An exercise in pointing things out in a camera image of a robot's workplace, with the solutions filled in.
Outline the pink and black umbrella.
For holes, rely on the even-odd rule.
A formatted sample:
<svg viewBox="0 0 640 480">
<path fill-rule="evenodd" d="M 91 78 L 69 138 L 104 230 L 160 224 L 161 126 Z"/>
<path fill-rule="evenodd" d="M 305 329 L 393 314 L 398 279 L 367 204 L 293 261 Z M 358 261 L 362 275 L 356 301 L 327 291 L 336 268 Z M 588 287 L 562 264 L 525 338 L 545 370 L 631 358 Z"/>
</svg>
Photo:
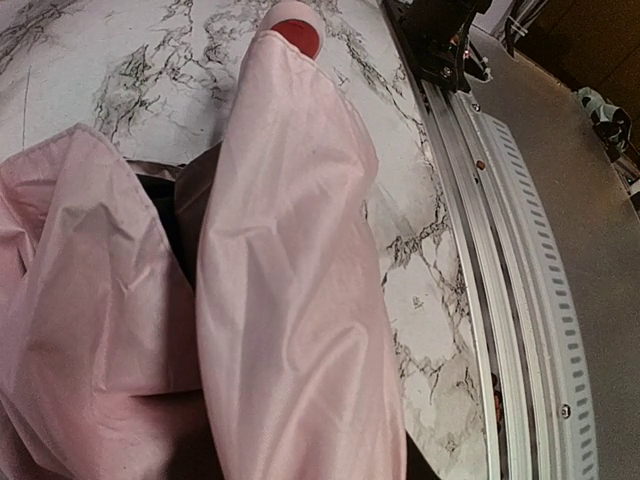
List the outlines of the pink and black umbrella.
<svg viewBox="0 0 640 480">
<path fill-rule="evenodd" d="M 177 237 L 85 125 L 2 163 L 3 478 L 405 477 L 378 160 L 322 26 L 267 11 Z"/>
</svg>

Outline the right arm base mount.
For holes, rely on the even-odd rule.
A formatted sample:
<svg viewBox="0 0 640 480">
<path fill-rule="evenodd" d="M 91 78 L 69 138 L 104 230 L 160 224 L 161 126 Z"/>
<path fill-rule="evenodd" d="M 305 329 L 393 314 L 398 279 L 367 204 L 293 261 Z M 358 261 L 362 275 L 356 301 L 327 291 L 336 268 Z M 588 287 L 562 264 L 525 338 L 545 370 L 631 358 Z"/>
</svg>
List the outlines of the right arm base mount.
<svg viewBox="0 0 640 480">
<path fill-rule="evenodd" d="M 470 40 L 475 17 L 487 12 L 489 1 L 383 1 L 401 51 L 420 80 L 446 91 L 468 93 L 469 76 L 490 79 L 488 60 Z"/>
</svg>

